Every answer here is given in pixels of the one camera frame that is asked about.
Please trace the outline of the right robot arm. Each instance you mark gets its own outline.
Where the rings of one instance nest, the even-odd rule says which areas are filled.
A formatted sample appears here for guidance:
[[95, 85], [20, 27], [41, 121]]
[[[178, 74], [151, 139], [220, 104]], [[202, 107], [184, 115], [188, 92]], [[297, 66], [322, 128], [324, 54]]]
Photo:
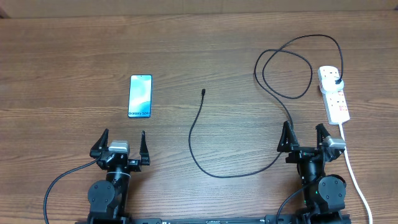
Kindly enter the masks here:
[[[345, 208], [346, 181], [339, 175], [325, 174], [325, 165], [339, 158], [346, 143], [341, 138], [333, 138], [323, 124], [315, 127], [317, 145], [299, 145], [292, 125], [286, 121], [277, 146], [277, 152], [285, 152], [286, 163], [296, 164], [302, 187], [290, 195], [279, 207], [276, 223], [350, 223], [349, 215], [342, 215]], [[304, 208], [293, 214], [282, 215], [286, 203], [303, 194]]]

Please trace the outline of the Samsung Galaxy smartphone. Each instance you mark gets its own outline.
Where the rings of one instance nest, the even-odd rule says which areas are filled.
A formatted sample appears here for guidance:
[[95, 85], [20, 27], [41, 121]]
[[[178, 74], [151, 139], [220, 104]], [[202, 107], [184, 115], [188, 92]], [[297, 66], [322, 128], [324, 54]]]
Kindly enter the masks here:
[[130, 77], [129, 118], [150, 118], [152, 109], [152, 75], [132, 75]]

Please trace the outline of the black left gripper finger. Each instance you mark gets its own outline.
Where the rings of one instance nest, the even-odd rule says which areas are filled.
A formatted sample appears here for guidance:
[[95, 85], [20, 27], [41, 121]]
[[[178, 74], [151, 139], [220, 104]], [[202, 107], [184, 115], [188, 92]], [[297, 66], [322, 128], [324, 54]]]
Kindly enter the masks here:
[[90, 149], [90, 157], [99, 158], [108, 149], [109, 129], [105, 129], [101, 137]]
[[141, 165], [149, 166], [150, 165], [150, 155], [146, 144], [146, 132], [141, 132], [141, 145], [139, 154], [141, 156]]

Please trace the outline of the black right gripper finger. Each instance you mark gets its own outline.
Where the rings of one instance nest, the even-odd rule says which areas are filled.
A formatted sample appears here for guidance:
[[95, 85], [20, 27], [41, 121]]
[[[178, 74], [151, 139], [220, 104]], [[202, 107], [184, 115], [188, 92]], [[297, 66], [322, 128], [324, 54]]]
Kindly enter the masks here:
[[299, 147], [299, 142], [289, 121], [285, 121], [277, 146], [277, 152], [293, 152]]
[[322, 146], [329, 146], [329, 140], [331, 138], [330, 133], [326, 130], [326, 127], [323, 123], [316, 125], [315, 127], [317, 131], [317, 148], [321, 148]]

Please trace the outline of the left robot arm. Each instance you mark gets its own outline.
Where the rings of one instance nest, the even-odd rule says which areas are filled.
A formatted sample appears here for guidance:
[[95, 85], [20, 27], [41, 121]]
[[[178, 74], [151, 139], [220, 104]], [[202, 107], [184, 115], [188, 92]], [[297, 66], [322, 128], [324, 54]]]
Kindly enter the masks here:
[[90, 157], [106, 171], [106, 178], [92, 184], [88, 190], [90, 212], [88, 223], [134, 223], [126, 212], [127, 196], [132, 172], [140, 172], [150, 164], [146, 133], [141, 133], [140, 159], [129, 157], [128, 141], [113, 140], [108, 144], [109, 130], [90, 149]]

